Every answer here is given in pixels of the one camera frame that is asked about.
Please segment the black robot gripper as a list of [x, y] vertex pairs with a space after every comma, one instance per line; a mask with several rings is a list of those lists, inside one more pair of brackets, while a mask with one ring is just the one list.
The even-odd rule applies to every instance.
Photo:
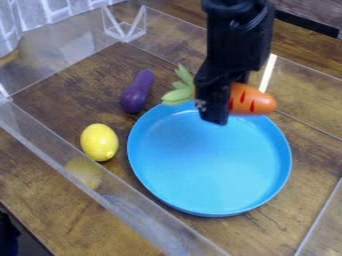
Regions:
[[224, 126], [231, 82], [248, 83], [269, 55], [275, 9], [269, 0], [201, 0], [207, 54], [195, 75], [200, 118]]

